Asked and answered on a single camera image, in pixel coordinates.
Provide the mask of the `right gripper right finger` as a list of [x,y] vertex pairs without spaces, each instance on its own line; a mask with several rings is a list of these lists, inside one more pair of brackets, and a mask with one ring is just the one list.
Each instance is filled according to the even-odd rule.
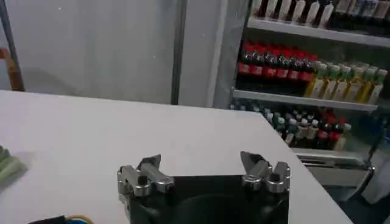
[[256,192],[265,188],[272,194],[284,194],[290,190],[291,169],[286,162],[278,161],[273,167],[259,154],[241,151],[241,162],[246,173],[242,184]]

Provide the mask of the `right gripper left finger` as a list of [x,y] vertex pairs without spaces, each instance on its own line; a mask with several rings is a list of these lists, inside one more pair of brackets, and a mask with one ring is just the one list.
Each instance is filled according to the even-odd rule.
[[118,193],[147,197],[153,190],[167,193],[175,186],[174,177],[159,170],[161,154],[145,157],[139,165],[121,166],[117,171]]

